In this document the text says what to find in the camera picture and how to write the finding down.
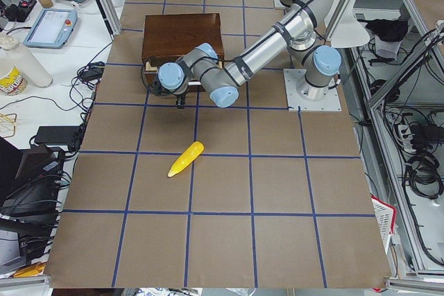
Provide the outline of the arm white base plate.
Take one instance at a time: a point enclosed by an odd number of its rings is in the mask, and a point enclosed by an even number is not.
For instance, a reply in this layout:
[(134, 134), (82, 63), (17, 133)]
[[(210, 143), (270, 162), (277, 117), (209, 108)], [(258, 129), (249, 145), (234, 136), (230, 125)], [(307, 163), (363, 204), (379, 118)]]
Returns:
[(333, 77), (326, 87), (312, 87), (305, 69), (284, 69), (287, 109), (290, 112), (341, 112), (341, 103)]

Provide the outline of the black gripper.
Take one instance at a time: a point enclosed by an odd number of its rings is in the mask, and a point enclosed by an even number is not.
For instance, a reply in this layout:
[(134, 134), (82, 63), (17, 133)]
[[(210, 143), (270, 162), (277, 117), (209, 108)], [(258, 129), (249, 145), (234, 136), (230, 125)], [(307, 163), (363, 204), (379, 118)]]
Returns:
[(189, 91), (189, 85), (187, 83), (181, 85), (179, 88), (170, 90), (170, 89), (167, 89), (164, 86), (162, 86), (160, 81), (155, 80), (152, 82), (152, 93), (155, 96), (161, 96), (161, 97), (175, 96), (176, 97), (176, 107), (178, 109), (185, 108), (185, 100), (186, 100), (186, 96), (187, 96), (188, 91)]

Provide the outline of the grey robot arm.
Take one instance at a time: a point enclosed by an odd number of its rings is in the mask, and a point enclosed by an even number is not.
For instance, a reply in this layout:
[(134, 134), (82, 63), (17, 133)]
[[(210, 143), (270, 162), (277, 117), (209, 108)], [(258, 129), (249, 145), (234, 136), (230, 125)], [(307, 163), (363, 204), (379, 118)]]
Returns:
[(341, 65), (335, 48), (316, 42), (316, 27), (324, 21), (334, 0), (280, 2), (289, 7), (286, 15), (223, 68), (218, 67), (212, 46), (203, 43), (175, 62), (163, 64), (150, 85), (151, 91), (156, 96), (175, 95), (177, 106), (183, 107), (189, 82), (198, 81), (214, 104), (229, 107), (238, 99), (240, 86), (281, 52), (288, 51), (306, 68), (297, 84), (299, 95), (308, 101), (321, 100), (333, 89), (330, 82)]

